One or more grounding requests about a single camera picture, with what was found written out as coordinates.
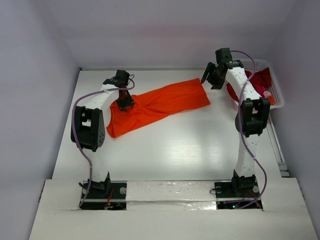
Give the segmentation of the orange t shirt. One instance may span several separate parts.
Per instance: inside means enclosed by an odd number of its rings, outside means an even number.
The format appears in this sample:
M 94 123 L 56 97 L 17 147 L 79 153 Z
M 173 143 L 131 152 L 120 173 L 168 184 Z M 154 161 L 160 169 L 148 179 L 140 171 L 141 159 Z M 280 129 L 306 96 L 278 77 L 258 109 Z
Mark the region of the orange t shirt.
M 170 115 L 211 104 L 200 79 L 192 79 L 133 95 L 133 108 L 121 111 L 115 101 L 110 105 L 110 121 L 106 130 L 111 138 L 160 121 Z

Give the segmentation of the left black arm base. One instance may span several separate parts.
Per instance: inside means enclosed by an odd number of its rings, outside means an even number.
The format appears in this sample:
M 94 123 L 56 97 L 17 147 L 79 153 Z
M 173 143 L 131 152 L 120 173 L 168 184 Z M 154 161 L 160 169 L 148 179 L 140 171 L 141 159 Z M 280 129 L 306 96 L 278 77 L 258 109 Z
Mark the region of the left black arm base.
M 99 192 L 90 188 L 87 197 L 80 206 L 82 210 L 126 210 L 127 182 L 112 181 L 108 193 Z

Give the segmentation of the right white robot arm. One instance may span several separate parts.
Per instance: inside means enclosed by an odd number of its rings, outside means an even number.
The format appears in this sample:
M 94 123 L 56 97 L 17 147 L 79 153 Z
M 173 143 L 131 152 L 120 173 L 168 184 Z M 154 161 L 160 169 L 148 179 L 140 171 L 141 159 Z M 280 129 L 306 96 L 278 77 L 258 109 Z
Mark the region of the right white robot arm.
M 208 82 L 213 90 L 220 90 L 224 83 L 228 83 L 238 97 L 235 127 L 240 140 L 230 190 L 235 196 L 242 196 L 255 185 L 257 144 L 267 126 L 271 103 L 255 90 L 243 63 L 233 59 L 229 48 L 216 50 L 215 56 L 216 63 L 207 64 L 201 83 Z

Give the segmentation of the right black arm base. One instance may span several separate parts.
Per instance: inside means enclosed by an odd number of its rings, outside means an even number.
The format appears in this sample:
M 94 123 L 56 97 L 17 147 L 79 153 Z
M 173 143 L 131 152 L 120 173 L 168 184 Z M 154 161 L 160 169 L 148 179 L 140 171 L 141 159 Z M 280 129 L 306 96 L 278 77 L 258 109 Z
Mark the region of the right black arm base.
M 218 210 L 236 210 L 251 203 L 244 209 L 262 209 L 262 201 L 256 198 L 260 195 L 257 181 L 250 189 L 236 191 L 233 189 L 230 181 L 215 182 L 214 187 L 210 190 L 216 199 Z

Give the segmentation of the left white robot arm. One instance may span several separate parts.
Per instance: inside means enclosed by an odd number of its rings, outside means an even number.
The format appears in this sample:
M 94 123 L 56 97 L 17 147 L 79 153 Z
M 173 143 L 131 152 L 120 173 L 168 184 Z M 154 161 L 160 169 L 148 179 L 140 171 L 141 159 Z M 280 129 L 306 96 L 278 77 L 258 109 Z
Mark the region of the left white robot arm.
M 107 137 L 111 105 L 115 104 L 115 109 L 121 113 L 135 105 L 129 93 L 135 87 L 133 77 L 133 74 L 119 69 L 115 76 L 102 83 L 100 90 L 81 96 L 72 107 L 70 138 L 89 163 L 89 177 L 82 187 L 94 191 L 101 198 L 110 194 L 110 175 L 103 161 L 98 160 L 96 152 Z

